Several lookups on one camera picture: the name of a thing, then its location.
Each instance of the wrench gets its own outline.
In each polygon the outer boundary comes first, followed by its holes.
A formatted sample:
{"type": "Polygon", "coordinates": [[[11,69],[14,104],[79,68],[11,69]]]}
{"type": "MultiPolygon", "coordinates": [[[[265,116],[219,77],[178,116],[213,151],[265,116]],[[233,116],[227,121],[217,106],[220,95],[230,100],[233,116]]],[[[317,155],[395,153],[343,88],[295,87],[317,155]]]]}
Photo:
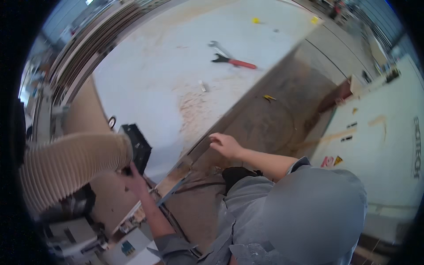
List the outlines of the wrench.
{"type": "Polygon", "coordinates": [[[216,41],[211,41],[208,43],[209,47],[213,47],[220,55],[227,57],[227,58],[232,58],[231,56],[229,56],[228,54],[225,54],[225,52],[223,52],[220,47],[219,47],[219,43],[216,41]]]}

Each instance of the person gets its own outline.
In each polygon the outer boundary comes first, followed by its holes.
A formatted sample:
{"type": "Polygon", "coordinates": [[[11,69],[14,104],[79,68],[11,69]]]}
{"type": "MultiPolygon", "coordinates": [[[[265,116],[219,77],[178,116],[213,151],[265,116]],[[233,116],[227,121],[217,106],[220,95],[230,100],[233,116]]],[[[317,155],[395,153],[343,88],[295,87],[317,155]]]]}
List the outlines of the person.
{"type": "Polygon", "coordinates": [[[122,177],[141,201],[166,265],[349,264],[363,229],[366,192],[346,170],[314,168],[300,159],[241,147],[229,135],[210,135],[210,147],[260,171],[231,167],[222,172],[226,196],[218,195],[218,234],[202,257],[180,238],[131,164],[122,177]],[[260,176],[261,171],[267,179],[260,176]]]}

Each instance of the hand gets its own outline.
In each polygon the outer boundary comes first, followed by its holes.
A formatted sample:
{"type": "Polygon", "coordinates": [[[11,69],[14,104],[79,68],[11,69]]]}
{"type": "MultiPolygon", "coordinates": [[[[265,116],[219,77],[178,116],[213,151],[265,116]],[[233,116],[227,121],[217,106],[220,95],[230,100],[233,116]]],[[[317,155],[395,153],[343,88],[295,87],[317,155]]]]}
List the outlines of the hand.
{"type": "Polygon", "coordinates": [[[233,136],[214,133],[209,135],[212,143],[209,145],[211,148],[220,152],[221,155],[228,159],[239,158],[244,148],[237,143],[233,136]]]}
{"type": "Polygon", "coordinates": [[[119,178],[125,184],[129,190],[131,190],[135,195],[139,196],[144,192],[148,192],[148,186],[146,180],[138,173],[138,170],[131,161],[130,163],[132,176],[120,175],[119,178]]]}

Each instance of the gray cap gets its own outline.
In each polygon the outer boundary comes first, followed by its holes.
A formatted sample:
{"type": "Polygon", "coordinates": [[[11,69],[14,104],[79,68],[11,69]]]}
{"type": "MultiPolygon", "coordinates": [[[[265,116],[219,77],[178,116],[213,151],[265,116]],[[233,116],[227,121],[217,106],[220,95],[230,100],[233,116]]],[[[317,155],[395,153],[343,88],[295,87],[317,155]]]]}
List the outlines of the gray cap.
{"type": "Polygon", "coordinates": [[[342,257],[364,225],[358,190],[332,171],[307,168],[280,180],[262,212],[265,233],[286,258],[323,264],[342,257]]]}

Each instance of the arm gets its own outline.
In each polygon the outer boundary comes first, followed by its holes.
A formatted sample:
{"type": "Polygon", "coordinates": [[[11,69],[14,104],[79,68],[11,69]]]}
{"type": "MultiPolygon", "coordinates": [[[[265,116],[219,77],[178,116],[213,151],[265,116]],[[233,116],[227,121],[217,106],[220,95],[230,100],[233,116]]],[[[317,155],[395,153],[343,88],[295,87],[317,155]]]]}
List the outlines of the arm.
{"type": "Polygon", "coordinates": [[[150,251],[160,257],[165,265],[195,264],[198,259],[190,252],[190,249],[195,246],[176,234],[174,228],[149,194],[146,180],[140,176],[133,162],[131,162],[130,168],[132,177],[121,176],[120,178],[125,186],[140,199],[147,223],[158,248],[158,251],[150,251]]]}
{"type": "Polygon", "coordinates": [[[238,159],[249,163],[254,168],[260,169],[265,175],[272,176],[275,182],[282,179],[289,168],[298,160],[294,157],[279,156],[245,149],[229,135],[215,133],[211,134],[209,137],[212,140],[210,144],[211,148],[217,150],[229,159],[238,159]]]}

